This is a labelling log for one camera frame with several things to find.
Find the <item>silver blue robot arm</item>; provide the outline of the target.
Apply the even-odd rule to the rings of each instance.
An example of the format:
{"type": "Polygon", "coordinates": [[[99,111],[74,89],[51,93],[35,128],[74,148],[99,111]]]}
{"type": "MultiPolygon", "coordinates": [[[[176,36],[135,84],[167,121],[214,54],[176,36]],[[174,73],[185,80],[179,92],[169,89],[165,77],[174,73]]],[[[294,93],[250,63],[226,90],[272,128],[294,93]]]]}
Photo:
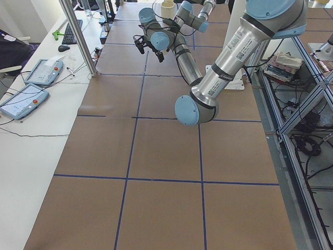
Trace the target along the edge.
{"type": "Polygon", "coordinates": [[[184,24],[196,31],[205,33],[208,28],[208,19],[213,9],[216,7],[216,1],[194,1],[202,6],[197,16],[193,14],[193,4],[189,1],[182,1],[178,8],[173,21],[181,28],[184,24]]]}
{"type": "Polygon", "coordinates": [[[192,4],[183,1],[173,19],[156,20],[150,7],[139,11],[144,34],[135,41],[140,52],[149,47],[163,61],[163,51],[172,51],[180,73],[190,86],[188,95],[176,100],[175,115],[187,126],[213,120],[219,111],[218,95],[234,80],[255,49],[266,40],[298,36],[305,31],[307,1],[247,1],[240,25],[206,74],[201,74],[180,29],[187,25],[205,32],[215,1],[201,1],[202,9],[192,14],[192,4]]]}

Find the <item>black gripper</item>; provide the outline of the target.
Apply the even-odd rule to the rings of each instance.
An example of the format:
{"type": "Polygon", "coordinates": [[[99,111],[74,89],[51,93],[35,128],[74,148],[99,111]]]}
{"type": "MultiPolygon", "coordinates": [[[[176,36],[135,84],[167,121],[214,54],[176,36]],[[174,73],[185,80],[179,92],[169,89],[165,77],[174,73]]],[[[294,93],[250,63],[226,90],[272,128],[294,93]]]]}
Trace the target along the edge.
{"type": "Polygon", "coordinates": [[[151,49],[157,55],[158,61],[163,62],[164,61],[163,51],[156,49],[153,45],[151,45],[151,49]]]}

